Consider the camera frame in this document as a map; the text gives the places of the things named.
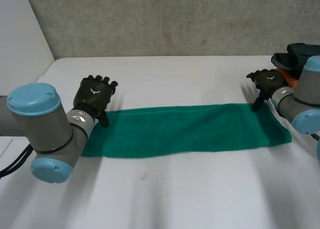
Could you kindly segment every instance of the orange object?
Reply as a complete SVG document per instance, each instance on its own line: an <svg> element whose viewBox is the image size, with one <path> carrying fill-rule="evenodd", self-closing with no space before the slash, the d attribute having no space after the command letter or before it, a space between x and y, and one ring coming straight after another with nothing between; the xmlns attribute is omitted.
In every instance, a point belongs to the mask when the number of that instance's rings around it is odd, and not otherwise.
<svg viewBox="0 0 320 229"><path fill-rule="evenodd" d="M277 68L275 70L280 72L283 75L283 77L286 80L286 82L288 83L289 87L296 89L296 87L298 85L298 79L295 79L294 77L292 77L288 70L280 69L280 68Z"/></svg>

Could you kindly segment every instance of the gray concrete wall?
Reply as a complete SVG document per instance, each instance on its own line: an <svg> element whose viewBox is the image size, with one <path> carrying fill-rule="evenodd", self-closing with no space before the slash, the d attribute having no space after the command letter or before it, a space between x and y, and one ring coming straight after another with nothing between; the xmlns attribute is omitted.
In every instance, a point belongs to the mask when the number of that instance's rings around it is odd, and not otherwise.
<svg viewBox="0 0 320 229"><path fill-rule="evenodd" d="M271 55L320 44L320 0L29 0L56 59Z"/></svg>

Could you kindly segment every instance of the light blue joint cap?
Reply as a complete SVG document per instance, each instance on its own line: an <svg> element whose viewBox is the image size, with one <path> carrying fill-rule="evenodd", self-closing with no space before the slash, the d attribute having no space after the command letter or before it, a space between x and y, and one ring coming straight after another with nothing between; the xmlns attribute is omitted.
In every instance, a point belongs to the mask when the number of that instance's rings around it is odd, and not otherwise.
<svg viewBox="0 0 320 229"><path fill-rule="evenodd" d="M34 159L30 169L36 178L46 183L64 183L74 170L68 163L49 157Z"/></svg>
<svg viewBox="0 0 320 229"><path fill-rule="evenodd" d="M30 83L13 90L6 104L15 114L37 117L56 110L61 105L61 98L52 85Z"/></svg>
<svg viewBox="0 0 320 229"><path fill-rule="evenodd" d="M320 110L306 110L298 115L292 121L292 126L300 133L313 134L320 131Z"/></svg>
<svg viewBox="0 0 320 229"><path fill-rule="evenodd" d="M304 65L304 70L320 73L320 55L311 56Z"/></svg>

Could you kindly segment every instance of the logo on robotic hand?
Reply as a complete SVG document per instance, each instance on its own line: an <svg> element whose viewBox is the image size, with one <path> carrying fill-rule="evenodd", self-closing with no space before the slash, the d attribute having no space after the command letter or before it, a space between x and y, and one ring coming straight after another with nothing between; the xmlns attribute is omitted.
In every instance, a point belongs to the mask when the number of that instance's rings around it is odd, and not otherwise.
<svg viewBox="0 0 320 229"><path fill-rule="evenodd" d="M93 93L93 95L94 95L94 94L98 94L98 93L100 92L99 90L94 91L94 90L92 90L92 88L91 88L90 90L91 90L91 92Z"/></svg>

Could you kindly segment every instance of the black cable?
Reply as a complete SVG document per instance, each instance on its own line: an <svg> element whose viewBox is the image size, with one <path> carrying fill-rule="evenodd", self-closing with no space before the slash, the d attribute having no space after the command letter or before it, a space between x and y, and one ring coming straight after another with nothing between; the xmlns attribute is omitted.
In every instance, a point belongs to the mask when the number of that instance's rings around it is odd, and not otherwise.
<svg viewBox="0 0 320 229"><path fill-rule="evenodd" d="M310 136L312 136L313 139L315 139L317 141L319 141L319 139L320 139L320 136L318 136L317 134L311 134Z"/></svg>
<svg viewBox="0 0 320 229"><path fill-rule="evenodd" d="M26 162L33 150L33 147L29 144L9 166L0 171L0 179L18 170Z"/></svg>
<svg viewBox="0 0 320 229"><path fill-rule="evenodd" d="M10 165L8 165L5 169L3 169L2 171L0 171L0 175L1 175L3 172L5 172L5 171L9 170L10 168L12 168L12 167L24 156L24 154L26 154L27 151L28 151L28 147L26 147L26 148L21 152L21 154L20 154Z"/></svg>

